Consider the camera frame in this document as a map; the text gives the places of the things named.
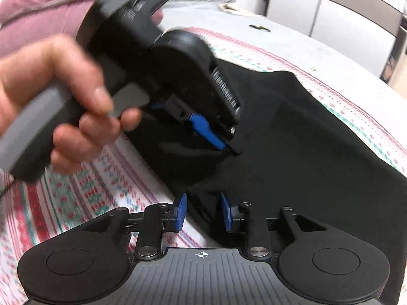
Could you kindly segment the person's left hand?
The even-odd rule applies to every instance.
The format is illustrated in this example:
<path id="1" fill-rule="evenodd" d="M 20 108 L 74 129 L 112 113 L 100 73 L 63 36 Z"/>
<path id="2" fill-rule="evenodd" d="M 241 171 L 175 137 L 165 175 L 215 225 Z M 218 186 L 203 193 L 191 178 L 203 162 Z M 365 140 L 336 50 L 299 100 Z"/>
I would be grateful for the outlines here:
<path id="1" fill-rule="evenodd" d="M 114 103 L 100 66 L 72 37 L 56 35 L 1 58 L 2 132 L 53 79 L 61 80 L 86 109 L 78 126 L 64 123 L 54 130 L 50 160 L 58 174 L 75 173 L 82 163 L 95 160 L 122 131 L 132 131 L 141 121 L 138 108 L 125 110 L 120 118 L 111 116 Z"/>

